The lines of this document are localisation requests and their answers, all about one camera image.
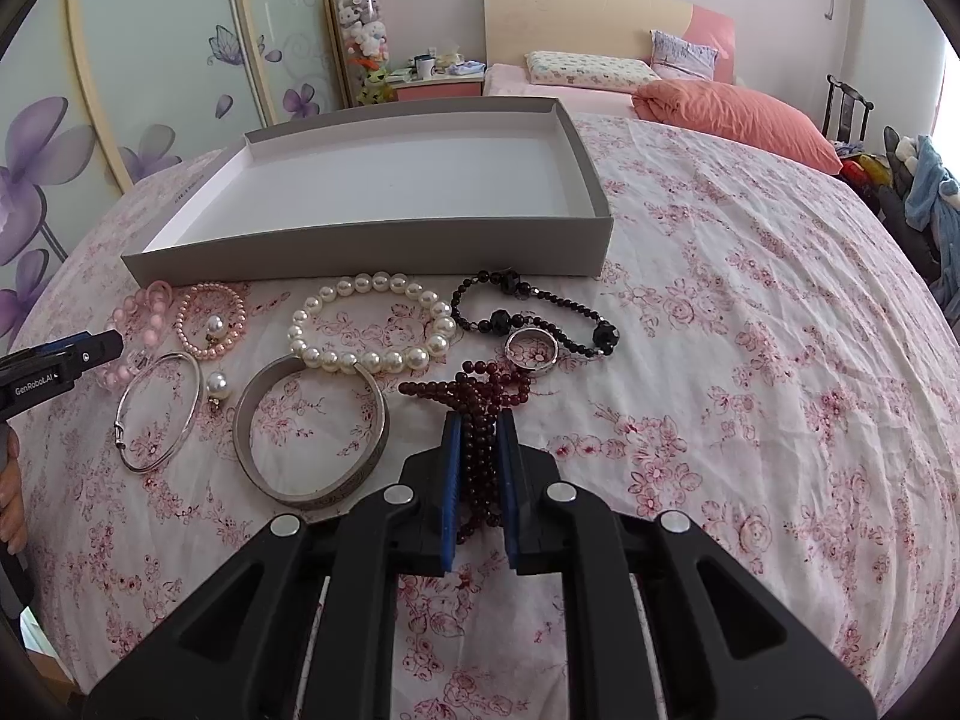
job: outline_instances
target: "blue towel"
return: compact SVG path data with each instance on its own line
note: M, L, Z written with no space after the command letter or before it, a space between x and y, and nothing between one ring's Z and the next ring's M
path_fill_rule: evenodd
M917 174L913 189L904 201L906 223L922 231L936 214L940 278L930 285L930 292L943 309L947 321L953 324L960 317L960 211L940 196L940 184L950 180L953 175L944 167L932 141L920 135Z

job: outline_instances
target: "wooden headboard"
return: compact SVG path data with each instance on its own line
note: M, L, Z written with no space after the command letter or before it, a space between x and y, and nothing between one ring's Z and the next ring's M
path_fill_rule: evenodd
M680 0L484 0L487 63L525 65L534 50L647 60L651 29L720 50L715 78L733 83L734 25Z

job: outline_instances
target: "silver bangle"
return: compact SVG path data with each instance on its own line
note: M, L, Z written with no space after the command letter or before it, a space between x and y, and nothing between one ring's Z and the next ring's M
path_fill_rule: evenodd
M193 368L194 375L197 377L197 396L193 401L193 405L190 407L190 413L187 415L184 429L181 430L179 436L176 437L176 441L173 442L170 448L148 466L132 466L130 461L127 460L127 444L123 440L124 405L126 405L127 398L130 396L130 393L133 391L136 383L141 379L146 378L154 368L166 360L186 360L186 362L189 362L190 367ZM141 370L141 372L134 376L131 380L131 383L128 384L127 388L123 390L123 395L120 397L120 402L117 404L116 420L114 420L113 423L113 443L116 446L117 451L120 452L120 460L123 461L123 465L126 466L129 471L133 471L133 473L149 473L163 463L166 459L175 455L186 441L186 437L190 435L190 429L193 427L193 420L197 415L198 408L200 407L200 401L203 401L205 391L206 386L203 384L203 375L200 374L200 364L190 355L184 354L184 352L170 352L162 357L157 357L153 362L150 363L150 365L147 365L144 370Z
M258 372L243 390L233 415L233 447L240 459L240 466L250 481L270 498L297 509L320 509L346 498L360 487L373 471L380 460L380 455L383 454L384 446L387 445L387 436L390 434L390 413L387 411L387 402L373 375L363 365L354 365L354 368L373 394L373 425L371 425L373 435L356 463L339 479L315 493L294 495L274 490L253 462L250 447L251 424L253 424L256 407L274 384L301 370L307 370L304 361L293 354L274 360Z
M511 344L517 338L522 338L524 336L537 336L545 338L546 343L550 347L550 358L545 362L541 362L539 365L527 365L526 362L522 362L522 360L515 355L515 352L512 351ZM514 332L507 336L507 343L503 344L503 353L518 371L525 373L532 378L536 378L544 375L544 373L548 372L552 367L554 367L554 365L557 365L557 358L560 357L560 345L557 343L557 339L551 336L544 329L539 327L518 327Z

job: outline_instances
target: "floral bedsheet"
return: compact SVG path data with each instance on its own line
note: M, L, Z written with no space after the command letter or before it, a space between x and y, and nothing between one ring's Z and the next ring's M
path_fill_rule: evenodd
M957 609L956 339L894 242L833 179L651 122L576 124L616 215L608 261L597 279L536 282L596 307L622 341L608 360L562 357L536 381L517 411L522 442L549 449L566 479L621 512L688 512L889 707ZM119 259L126 237L208 158L138 183L59 270L17 345L99 331L134 289ZM440 293L459 281L419 280ZM290 314L317 283L235 287L248 336L222 369L239 390L285 352ZM216 299L198 301L190 332ZM498 302L472 290L462 309L481 316ZM333 305L311 328L323 344L424 338L427 317L393 295ZM555 319L589 338L579 317ZM175 341L168 331L163 348ZM458 337L427 375L496 354L489 337ZM253 450L275 485L304 491L318 454L349 464L361 451L371 404L355 379L309 371L264 399ZM440 408L397 383L384 378L391 437L357 494L439 441ZM191 386L183 368L157 373L131 404L131 453L162 451ZM112 445L116 402L88 376L16 420L41 622L86 689L281 511L237 464L230 403L204 409L179 455L140 478ZM443 579L401 578L397 605L397 720L565 716L559 579L512 574L500 531L458 548Z

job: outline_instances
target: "human hand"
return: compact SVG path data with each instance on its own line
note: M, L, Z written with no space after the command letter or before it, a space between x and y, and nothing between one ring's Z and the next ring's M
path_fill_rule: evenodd
M7 467L0 472L0 541L16 555L27 545L27 518L20 488L20 440L11 428L7 434Z

